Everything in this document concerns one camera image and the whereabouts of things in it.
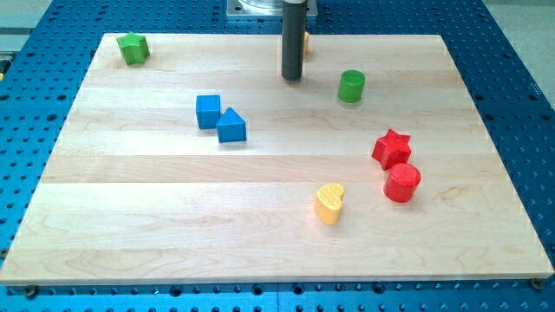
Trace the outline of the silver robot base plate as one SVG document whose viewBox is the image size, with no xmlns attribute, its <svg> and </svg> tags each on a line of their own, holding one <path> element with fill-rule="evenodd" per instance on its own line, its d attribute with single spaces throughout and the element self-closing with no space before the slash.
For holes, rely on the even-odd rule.
<svg viewBox="0 0 555 312">
<path fill-rule="evenodd" d="M 284 0 L 227 0 L 226 15 L 236 19 L 278 18 L 283 15 Z"/>
</svg>

